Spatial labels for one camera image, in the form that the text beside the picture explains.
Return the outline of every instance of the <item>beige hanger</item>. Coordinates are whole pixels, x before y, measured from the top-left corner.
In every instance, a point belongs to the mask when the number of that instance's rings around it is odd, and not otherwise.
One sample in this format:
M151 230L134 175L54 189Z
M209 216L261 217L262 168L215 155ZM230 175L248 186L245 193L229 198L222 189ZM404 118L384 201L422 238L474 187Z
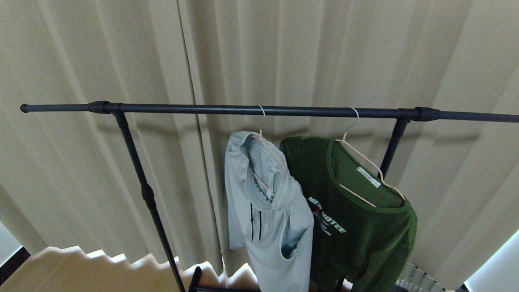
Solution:
M263 133L262 133L262 129L263 129L263 124L265 123L265 118L266 118L266 114L265 114L265 110L263 109L263 107L261 105L258 105L258 107L263 111L263 122L261 123L261 125L259 126L259 137L258 136L251 136L252 138L254 139L258 139L259 141L261 141L263 143L263 145L265 146L265 148L268 149L268 151L270 151L272 153L272 155L274 156L274 158L279 162L279 165L281 165L281 168L283 168L283 170L285 170L285 166L283 165L283 163L281 162L281 159L279 159L279 157L274 153L274 151L268 146L267 142L265 142L265 139L263 139ZM274 191L271 190L255 173L252 173L252 175L269 191L271 192L272 196L275 196L276 194L274 194Z
M349 126L346 131L344 132L344 136L342 139L337 139L336 141L337 142L341 142L343 145L347 145L349 146L351 149L353 149L357 154L359 154L362 158L366 159L366 161L368 161L369 163L371 163L371 165L373 165L377 170L378 170L378 173L380 174L380 181L382 182L383 185L389 187L389 188L392 188L394 189L399 195L400 197L405 201L405 197L404 195L402 195L402 193L395 187L393 187L392 185L388 185L384 182L384 176L382 175L382 171L380 170L380 168L378 168L378 166L376 164L374 164L371 160L369 160L366 156L364 156L364 154L360 153L357 149L355 149L355 147L353 147L352 145L350 145L348 142L346 142L346 134L348 133L348 130L353 128L358 122L359 122L359 112L355 109L355 108L351 108L351 107L348 107L352 110L355 111L355 113L357 114L357 120L355 120L355 123L351 126ZM346 191L350 192L351 194L353 194L354 196L356 196L357 198L361 199L362 201L364 201L365 203L373 206L373 207L376 207L374 204L372 204L371 202L369 202L368 200L364 199L363 197L357 195L354 191L350 190L349 188L345 187L344 185L342 184L339 184L339 186L343 189L345 189Z

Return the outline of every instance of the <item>curtain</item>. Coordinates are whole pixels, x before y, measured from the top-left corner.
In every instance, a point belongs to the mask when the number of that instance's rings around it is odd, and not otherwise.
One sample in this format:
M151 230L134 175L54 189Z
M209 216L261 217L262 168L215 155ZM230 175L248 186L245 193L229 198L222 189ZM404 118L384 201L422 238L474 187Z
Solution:
M0 2L2 222L36 252L136 260L160 241L113 117L22 103L413 108L519 114L515 1ZM260 116L127 114L181 267L236 271L223 186L229 135ZM339 136L350 118L267 117L269 140ZM380 164L394 121L348 141ZM387 180L418 215L410 261L457 288L519 229L517 125L411 122Z

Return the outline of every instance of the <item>garment rack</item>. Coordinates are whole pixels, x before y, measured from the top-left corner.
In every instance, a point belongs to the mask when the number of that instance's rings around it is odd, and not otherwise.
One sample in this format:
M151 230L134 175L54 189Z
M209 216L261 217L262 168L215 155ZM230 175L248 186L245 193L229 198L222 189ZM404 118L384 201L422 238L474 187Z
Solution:
M322 117L357 117L357 114L350 108L314 108L314 107L263 107L247 105L184 105L184 104L132 104L132 103L111 103L108 101L95 101L87 104L22 104L20 109L24 113L29 112L92 112L98 114L113 114L117 121L126 147L130 154L137 177L141 184L142 198L146 202L153 223L166 252L169 264L176 279L177 286L181 292L185 292L184 284L180 278L176 267L173 253L169 245L162 221L160 220L155 203L153 190L146 180L146 175L142 168L139 154L135 148L133 138L128 127L125 113L184 113L184 114L232 114L232 115L275 115L275 116L322 116ZM396 119L393 133L386 149L386 154L380 166L382 174L385 176L389 165L397 150L400 138L405 132L405 127L410 121L428 122L436 120L459 120L459 121L486 121L486 122L505 122L519 123L519 115L494 114L494 113L474 113L474 112L450 112L440 111L432 108L416 107L414 109L364 109L356 108L359 117L368 118L394 118ZM220 288L199 285L202 276L202 269L195 268L189 292L196 291L215 291L215 292L257 292L250 289ZM343 285L344 278L337 281L335 291L338 292Z

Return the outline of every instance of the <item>white wall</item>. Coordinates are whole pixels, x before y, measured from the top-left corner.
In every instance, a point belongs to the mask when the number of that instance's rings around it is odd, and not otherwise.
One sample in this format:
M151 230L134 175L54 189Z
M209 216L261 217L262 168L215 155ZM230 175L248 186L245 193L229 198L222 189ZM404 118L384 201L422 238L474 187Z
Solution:
M517 291L519 287L519 231L465 285L470 292Z
M18 240L0 222L0 267L21 247Z

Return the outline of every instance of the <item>dark green sweatshirt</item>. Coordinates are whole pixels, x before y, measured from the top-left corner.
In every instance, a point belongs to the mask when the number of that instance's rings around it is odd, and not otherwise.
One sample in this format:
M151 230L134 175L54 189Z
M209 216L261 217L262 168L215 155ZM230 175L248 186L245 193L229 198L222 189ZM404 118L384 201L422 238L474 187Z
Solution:
M391 291L414 245L417 218L409 201L335 139L290 137L280 149L314 215L311 280L327 289L345 275L352 292Z

